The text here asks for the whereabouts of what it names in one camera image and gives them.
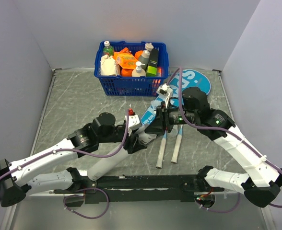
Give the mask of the white shuttlecock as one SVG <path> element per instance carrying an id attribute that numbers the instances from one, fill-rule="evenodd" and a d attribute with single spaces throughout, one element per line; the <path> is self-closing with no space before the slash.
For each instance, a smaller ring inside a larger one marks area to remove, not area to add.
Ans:
<path id="1" fill-rule="evenodd" d="M 178 125 L 174 125 L 168 135 L 171 137 L 176 137 L 178 135 Z"/>

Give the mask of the white shuttlecock tube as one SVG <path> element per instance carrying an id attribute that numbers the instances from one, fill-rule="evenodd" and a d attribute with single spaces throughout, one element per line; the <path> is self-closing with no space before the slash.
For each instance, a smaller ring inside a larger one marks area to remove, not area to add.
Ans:
<path id="1" fill-rule="evenodd" d="M 140 133 L 138 135 L 140 141 L 146 145 L 148 145 L 157 136 L 157 135 L 146 134 L 146 133 Z M 121 148 L 121 150 L 116 155 L 110 158 L 100 159 L 97 163 L 95 163 L 87 170 L 88 178 L 92 181 L 97 181 L 130 155 L 132 154 L 128 154 L 128 152 L 124 150 L 124 148 Z"/>

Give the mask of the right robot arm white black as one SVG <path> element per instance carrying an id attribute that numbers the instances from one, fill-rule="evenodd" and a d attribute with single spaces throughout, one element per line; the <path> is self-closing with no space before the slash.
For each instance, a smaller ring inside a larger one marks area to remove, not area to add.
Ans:
<path id="1" fill-rule="evenodd" d="M 222 110 L 210 108 L 207 94 L 198 87 L 184 89 L 179 107 L 169 104 L 173 90 L 166 84 L 157 90 L 165 101 L 156 108 L 147 134 L 164 135 L 174 125 L 193 124 L 197 130 L 226 150 L 245 170 L 232 173 L 205 166 L 198 176 L 210 187 L 220 187 L 243 194 L 258 207 L 272 204 L 282 187 L 282 169 L 273 165 L 246 140 L 235 122 Z"/>

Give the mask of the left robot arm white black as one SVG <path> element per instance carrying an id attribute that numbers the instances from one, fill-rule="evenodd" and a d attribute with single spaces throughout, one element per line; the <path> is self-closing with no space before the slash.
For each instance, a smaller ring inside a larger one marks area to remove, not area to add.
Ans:
<path id="1" fill-rule="evenodd" d="M 129 155 L 146 148 L 138 138 L 137 132 L 144 128 L 138 115 L 127 112 L 123 124 L 115 121 L 113 114 L 101 113 L 46 150 L 18 161 L 0 160 L 0 205 L 13 206 L 27 195 L 53 189 L 74 192 L 82 185 L 77 169 L 45 174 L 48 168 L 83 156 L 95 157 L 99 161 L 88 169 L 87 176 L 96 181 Z"/>

